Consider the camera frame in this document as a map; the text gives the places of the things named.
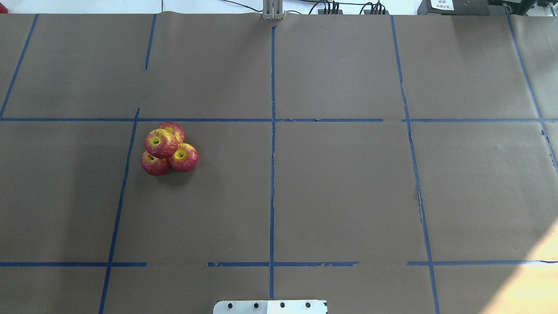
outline red apple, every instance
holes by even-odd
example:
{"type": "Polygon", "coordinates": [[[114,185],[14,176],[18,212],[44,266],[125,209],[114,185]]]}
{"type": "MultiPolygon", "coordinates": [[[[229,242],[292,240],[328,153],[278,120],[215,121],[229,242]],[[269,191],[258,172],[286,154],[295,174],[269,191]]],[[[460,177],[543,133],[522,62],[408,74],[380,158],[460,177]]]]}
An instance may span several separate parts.
{"type": "Polygon", "coordinates": [[[159,159],[148,152],[141,155],[141,167],[148,174],[155,176],[165,174],[171,169],[168,160],[159,159]]]}
{"type": "Polygon", "coordinates": [[[159,125],[160,129],[165,129],[167,132],[174,134],[178,143],[184,143],[184,139],[186,135],[184,134],[184,130],[176,123],[167,121],[161,125],[159,125]]]}
{"type": "Polygon", "coordinates": [[[176,152],[169,158],[171,168],[180,172],[188,172],[196,168],[198,152],[190,144],[180,143],[176,152]]]}
{"type": "Polygon", "coordinates": [[[164,129],[153,130],[145,138],[145,150],[157,158],[169,158],[177,148],[176,136],[164,129]]]}

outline stacked apple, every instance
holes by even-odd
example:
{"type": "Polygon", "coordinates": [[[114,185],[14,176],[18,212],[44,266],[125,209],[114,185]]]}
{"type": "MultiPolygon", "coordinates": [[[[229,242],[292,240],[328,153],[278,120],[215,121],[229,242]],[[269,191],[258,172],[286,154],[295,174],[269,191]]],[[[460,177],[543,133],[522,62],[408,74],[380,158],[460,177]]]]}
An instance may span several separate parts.
{"type": "Polygon", "coordinates": [[[141,156],[141,166],[150,175],[163,175],[170,168],[188,172],[198,163],[198,152],[190,144],[184,143],[184,130],[167,121],[147,135],[145,152],[141,156]]]}

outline metal connector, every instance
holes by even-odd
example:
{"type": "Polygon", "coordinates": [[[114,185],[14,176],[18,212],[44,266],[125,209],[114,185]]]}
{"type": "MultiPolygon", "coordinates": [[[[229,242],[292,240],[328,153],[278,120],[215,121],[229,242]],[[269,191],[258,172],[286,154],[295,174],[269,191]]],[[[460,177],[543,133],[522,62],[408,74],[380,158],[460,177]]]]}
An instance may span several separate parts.
{"type": "Polygon", "coordinates": [[[283,0],[263,0],[264,20],[282,20],[284,14],[283,0]]]}

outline white label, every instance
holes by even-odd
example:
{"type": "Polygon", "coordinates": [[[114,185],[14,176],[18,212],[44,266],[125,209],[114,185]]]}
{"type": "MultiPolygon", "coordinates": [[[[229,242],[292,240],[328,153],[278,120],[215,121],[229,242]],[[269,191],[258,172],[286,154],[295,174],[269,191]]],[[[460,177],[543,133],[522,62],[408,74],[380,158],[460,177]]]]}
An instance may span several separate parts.
{"type": "Polygon", "coordinates": [[[430,0],[433,9],[453,11],[453,0],[430,0]]]}

